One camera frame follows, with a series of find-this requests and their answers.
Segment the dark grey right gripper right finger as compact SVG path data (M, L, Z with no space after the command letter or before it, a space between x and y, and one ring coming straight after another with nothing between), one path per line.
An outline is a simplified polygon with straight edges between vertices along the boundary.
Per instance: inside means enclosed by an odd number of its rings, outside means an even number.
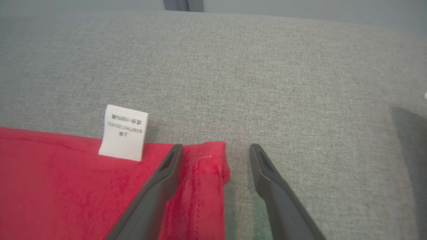
M265 202L274 240L325 240L262 146L250 145L255 190Z

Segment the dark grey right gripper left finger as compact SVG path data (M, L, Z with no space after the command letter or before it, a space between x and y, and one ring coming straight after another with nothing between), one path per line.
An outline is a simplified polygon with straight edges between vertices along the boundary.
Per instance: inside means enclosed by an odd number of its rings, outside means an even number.
M183 145L173 145L106 240L157 240L167 202L174 196L183 162Z

